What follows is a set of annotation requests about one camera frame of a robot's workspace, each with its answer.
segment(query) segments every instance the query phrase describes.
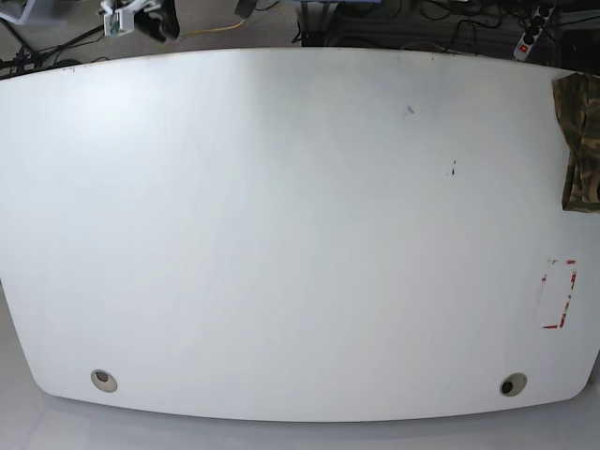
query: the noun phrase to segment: yellow cable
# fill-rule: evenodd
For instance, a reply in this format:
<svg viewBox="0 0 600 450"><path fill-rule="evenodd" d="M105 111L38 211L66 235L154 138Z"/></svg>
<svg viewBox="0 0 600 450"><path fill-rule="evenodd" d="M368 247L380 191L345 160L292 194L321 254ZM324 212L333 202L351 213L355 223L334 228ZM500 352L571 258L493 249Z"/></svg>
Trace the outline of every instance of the yellow cable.
<svg viewBox="0 0 600 450"><path fill-rule="evenodd" d="M186 38L187 36L207 35L209 33L220 33L221 31L234 30L235 28L238 28L238 27L242 26L243 24L244 24L244 21L240 21L240 22L236 23L235 25L223 26L222 28L210 28L208 30L188 31L187 33L185 33L182 36L182 38Z"/></svg>

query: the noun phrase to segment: power strip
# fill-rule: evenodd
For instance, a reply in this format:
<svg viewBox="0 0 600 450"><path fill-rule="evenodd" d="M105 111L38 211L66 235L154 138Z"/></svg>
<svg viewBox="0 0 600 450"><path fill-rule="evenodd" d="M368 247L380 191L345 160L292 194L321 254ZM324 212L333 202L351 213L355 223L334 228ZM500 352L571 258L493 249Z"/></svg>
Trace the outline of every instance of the power strip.
<svg viewBox="0 0 600 450"><path fill-rule="evenodd" d="M537 39L542 34L542 29L548 24L554 8L555 6L550 3L542 3L537 11L535 11L529 22L529 27L525 30L525 33L523 33L523 36L521 36L520 41L515 47L515 51L513 52L515 59L518 61L527 60L535 42L537 42Z"/></svg>

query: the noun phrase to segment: camouflage cloth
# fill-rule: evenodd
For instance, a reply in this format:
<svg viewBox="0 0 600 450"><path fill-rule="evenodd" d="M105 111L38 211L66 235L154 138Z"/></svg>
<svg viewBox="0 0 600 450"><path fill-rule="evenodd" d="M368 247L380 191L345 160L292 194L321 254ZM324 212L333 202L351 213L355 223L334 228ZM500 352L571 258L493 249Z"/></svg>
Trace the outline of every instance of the camouflage cloth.
<svg viewBox="0 0 600 450"><path fill-rule="evenodd" d="M575 74L552 85L556 116L570 149L562 209L600 213L600 78Z"/></svg>

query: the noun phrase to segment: gray carpet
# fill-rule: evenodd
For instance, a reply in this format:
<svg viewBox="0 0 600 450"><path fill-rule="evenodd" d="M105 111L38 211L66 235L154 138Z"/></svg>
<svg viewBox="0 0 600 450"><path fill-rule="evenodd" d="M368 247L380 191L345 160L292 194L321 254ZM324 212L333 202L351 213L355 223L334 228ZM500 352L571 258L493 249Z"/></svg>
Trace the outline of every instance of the gray carpet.
<svg viewBox="0 0 600 450"><path fill-rule="evenodd" d="M264 8L271 3L272 0L261 0L259 6ZM175 4L182 34L239 22L239 18L233 14L236 0L175 0ZM64 43L102 24L97 11L98 0L83 0L72 4L64 25L23 25L16 27L16 30L34 49L41 50ZM241 27L231 31L185 37L165 44L135 32L122 37L105 37L100 42L65 51L59 55L59 59L74 58L86 63L102 56L119 59L209 49L291 46L290 41L296 31L295 4L282 2L268 11L255 12ZM11 59L19 47L12 36L0 27L0 58Z"/></svg>

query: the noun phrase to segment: floor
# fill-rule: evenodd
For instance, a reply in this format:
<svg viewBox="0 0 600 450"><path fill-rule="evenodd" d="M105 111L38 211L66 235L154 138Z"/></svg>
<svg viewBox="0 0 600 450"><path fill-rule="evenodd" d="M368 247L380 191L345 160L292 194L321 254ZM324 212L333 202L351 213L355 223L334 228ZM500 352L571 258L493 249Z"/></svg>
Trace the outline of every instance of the floor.
<svg viewBox="0 0 600 450"><path fill-rule="evenodd" d="M239 18L233 13L237 0L176 0L175 3L182 34L239 22ZM272 0L261 0L259 8L271 3ZM34 49L40 50L64 43L102 24L97 11L98 0L82 0L73 3L64 25L23 25L17 31ZM73 58L86 63L100 57L118 59L209 49L292 46L291 40L296 31L294 3L281 2L267 11L255 12L241 27L231 31L184 37L165 44L139 32L117 38L105 37L94 44L63 52L59 59ZM0 27L0 58L9 60L18 50L19 44Z"/></svg>

